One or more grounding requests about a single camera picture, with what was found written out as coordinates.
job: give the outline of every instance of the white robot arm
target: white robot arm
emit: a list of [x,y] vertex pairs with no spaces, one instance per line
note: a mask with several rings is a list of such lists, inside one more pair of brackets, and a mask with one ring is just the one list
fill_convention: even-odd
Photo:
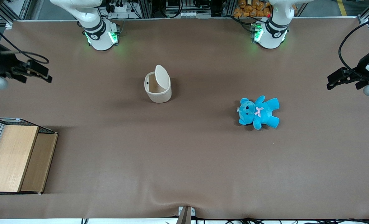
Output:
[[119,26],[109,20],[102,19],[95,8],[102,4],[102,0],[50,1],[69,12],[79,21],[85,30],[89,44],[96,50],[104,51],[118,44]]
[[294,4],[308,3],[313,0],[269,0],[273,6],[270,18],[257,21],[257,32],[253,34],[256,43],[267,49],[278,47],[284,41],[287,28],[295,15]]

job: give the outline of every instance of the yellow floor line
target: yellow floor line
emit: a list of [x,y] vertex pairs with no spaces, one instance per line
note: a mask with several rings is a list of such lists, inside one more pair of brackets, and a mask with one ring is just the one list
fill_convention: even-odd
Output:
[[339,10],[341,11],[342,16],[347,16],[345,7],[343,6],[342,0],[337,0]]

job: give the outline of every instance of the teddy bear leg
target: teddy bear leg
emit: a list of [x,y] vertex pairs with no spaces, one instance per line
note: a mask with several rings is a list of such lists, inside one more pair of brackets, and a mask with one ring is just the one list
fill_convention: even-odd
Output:
[[279,122],[280,122],[279,118],[271,116],[269,120],[266,122],[266,124],[272,128],[277,128]]
[[280,108],[280,104],[278,103],[277,98],[273,98],[273,99],[268,100],[267,105],[269,105],[271,110],[276,110],[276,109]]

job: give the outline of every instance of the green led light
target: green led light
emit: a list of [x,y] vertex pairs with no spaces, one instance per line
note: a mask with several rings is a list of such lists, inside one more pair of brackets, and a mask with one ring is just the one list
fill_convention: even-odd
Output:
[[110,33],[109,32],[109,36],[110,36],[110,39],[113,43],[117,42],[117,35],[115,33]]
[[91,44],[91,40],[89,39],[89,36],[87,33],[85,33],[86,38],[88,39],[88,43]]
[[260,41],[260,37],[262,36],[263,34],[263,29],[260,28],[259,31],[257,33],[255,33],[255,41]]

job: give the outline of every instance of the teddy bear ear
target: teddy bear ear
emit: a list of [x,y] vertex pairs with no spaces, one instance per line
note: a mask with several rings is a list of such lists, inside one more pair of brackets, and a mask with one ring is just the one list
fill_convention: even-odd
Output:
[[241,104],[243,104],[243,103],[248,102],[248,101],[249,101],[249,99],[247,99],[247,98],[242,98],[242,99],[240,100],[240,103],[241,103]]
[[246,123],[245,121],[241,120],[241,119],[239,119],[239,120],[238,120],[238,122],[239,122],[240,124],[242,124],[242,125],[247,125],[247,123]]

